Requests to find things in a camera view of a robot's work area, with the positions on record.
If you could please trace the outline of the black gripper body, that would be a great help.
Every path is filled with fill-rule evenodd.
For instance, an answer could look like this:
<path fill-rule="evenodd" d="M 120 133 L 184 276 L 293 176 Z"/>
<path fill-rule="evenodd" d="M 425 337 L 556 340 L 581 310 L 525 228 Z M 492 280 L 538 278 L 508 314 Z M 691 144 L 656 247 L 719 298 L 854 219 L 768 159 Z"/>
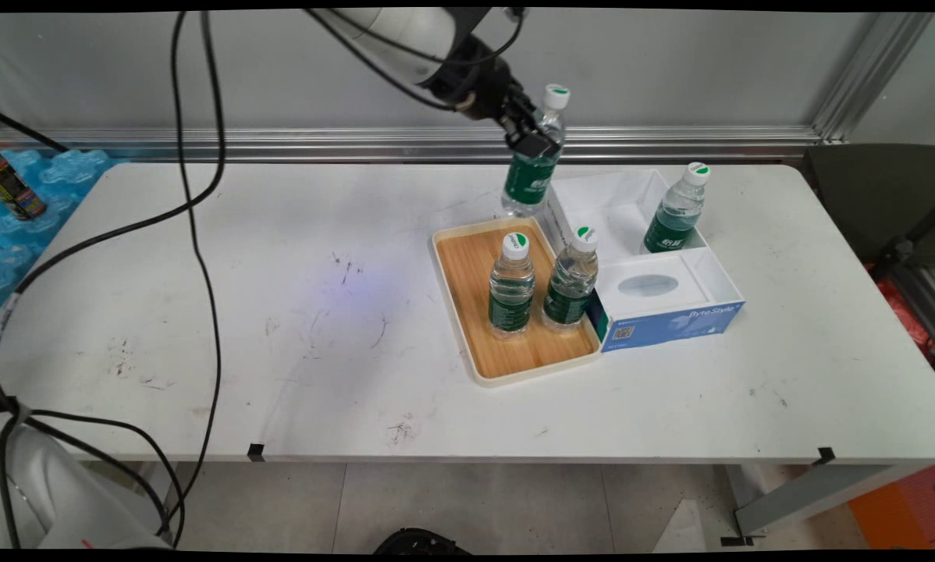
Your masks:
<path fill-rule="evenodd" d="M 481 63 L 450 63 L 433 74 L 433 96 L 457 108 L 471 120 L 489 119 L 500 125 L 532 122 L 532 102 L 511 75 L 503 58 L 489 59 L 495 51 L 475 36 L 466 36 L 450 53 L 450 59 Z"/>

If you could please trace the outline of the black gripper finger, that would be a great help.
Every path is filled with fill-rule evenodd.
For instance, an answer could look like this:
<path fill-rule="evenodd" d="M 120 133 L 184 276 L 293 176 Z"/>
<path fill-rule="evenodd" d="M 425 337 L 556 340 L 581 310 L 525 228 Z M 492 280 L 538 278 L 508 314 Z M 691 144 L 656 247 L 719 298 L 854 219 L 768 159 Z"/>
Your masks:
<path fill-rule="evenodd" d="M 531 134 L 540 131 L 549 132 L 545 122 L 545 112 L 542 107 L 535 105 L 531 96 L 522 87 L 514 88 L 514 131 L 518 135 Z"/>
<path fill-rule="evenodd" d="M 560 153 L 560 116 L 504 116 L 508 148 L 525 158 L 556 158 Z"/>

